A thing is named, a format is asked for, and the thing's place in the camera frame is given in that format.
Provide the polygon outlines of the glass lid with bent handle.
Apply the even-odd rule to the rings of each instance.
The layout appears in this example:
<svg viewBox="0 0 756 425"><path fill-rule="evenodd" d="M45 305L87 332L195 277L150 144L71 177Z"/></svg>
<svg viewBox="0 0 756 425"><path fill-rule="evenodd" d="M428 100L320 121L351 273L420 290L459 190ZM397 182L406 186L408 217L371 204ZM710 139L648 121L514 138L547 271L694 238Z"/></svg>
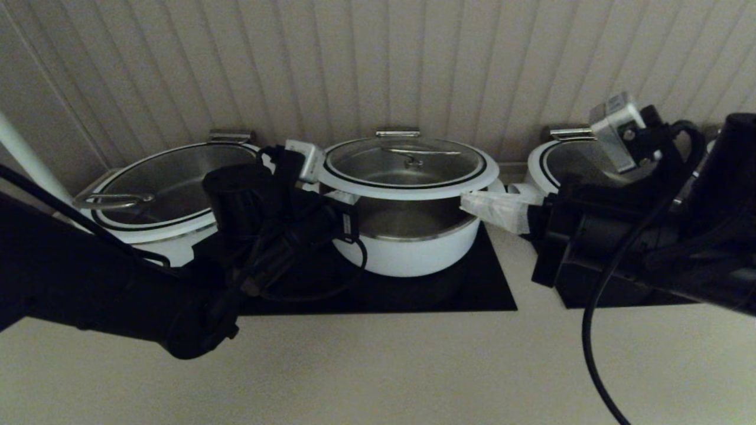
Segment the glass lid with bent handle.
<svg viewBox="0 0 756 425"><path fill-rule="evenodd" d="M473 146L424 136L357 138L328 148L320 183L360 197L434 201L488 188L497 162Z"/></svg>

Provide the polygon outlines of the right white pot with lid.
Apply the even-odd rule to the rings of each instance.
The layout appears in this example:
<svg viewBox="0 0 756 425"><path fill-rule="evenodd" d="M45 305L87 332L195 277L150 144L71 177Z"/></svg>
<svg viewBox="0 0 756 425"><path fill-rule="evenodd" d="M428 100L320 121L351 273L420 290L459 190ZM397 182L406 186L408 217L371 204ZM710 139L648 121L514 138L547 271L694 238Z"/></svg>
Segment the right white pot with lid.
<svg viewBox="0 0 756 425"><path fill-rule="evenodd" d="M567 177L583 185L621 188L647 178L657 167L648 162L626 173L616 173L599 142L552 140L535 148L527 159L526 182L545 193L556 193Z"/></svg>

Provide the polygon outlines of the wide black glass cooktop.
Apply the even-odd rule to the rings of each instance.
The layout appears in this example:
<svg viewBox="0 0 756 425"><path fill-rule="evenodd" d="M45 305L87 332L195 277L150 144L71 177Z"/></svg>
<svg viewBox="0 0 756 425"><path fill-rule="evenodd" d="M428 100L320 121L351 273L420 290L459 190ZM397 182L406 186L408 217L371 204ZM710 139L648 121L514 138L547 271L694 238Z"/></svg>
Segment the wide black glass cooktop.
<svg viewBox="0 0 756 425"><path fill-rule="evenodd" d="M409 278L365 272L351 288L328 299L244 302L243 316L356 315L378 313L507 312L517 304L485 228L465 256L440 272Z"/></svg>

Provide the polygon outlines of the white long-handled pan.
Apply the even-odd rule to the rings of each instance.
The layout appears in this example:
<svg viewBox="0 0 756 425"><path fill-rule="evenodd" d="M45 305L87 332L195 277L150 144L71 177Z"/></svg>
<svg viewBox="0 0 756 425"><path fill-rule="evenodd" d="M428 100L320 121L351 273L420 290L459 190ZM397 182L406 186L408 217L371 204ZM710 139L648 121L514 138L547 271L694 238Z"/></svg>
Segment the white long-handled pan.
<svg viewBox="0 0 756 425"><path fill-rule="evenodd" d="M73 197L1 111L0 145L11 154L32 181L79 211L86 218L87 224L96 223L96 214L100 211L97 204L87 202L84 192L79 197ZM161 220L156 225L116 225L103 221L100 228L136 249L167 257L173 266L189 263L194 256L192 246L218 230L209 208L192 213L185 220Z"/></svg>

